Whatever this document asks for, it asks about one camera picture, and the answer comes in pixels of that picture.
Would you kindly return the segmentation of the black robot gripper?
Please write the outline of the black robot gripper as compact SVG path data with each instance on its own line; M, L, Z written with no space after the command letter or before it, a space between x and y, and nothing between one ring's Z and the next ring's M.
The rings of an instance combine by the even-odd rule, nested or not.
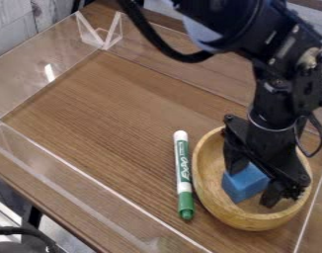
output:
M261 205L272 209L282 199L298 200L312 184L306 165L297 154L292 129L272 131L235 115L225 119L225 164L231 175L242 172L250 163L269 176L269 186Z

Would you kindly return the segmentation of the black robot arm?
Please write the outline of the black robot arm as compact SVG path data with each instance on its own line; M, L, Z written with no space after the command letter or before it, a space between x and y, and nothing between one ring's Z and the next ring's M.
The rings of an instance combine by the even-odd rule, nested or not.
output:
M233 175L256 164L269 176L261 204L298 200L312 184L301 162L301 136L322 125L322 35L286 6L286 0L167 0L201 50L182 53L162 39L137 0L117 0L139 32L170 58L197 63L234 52L253 63L257 90L248 116L225 117L225 163Z

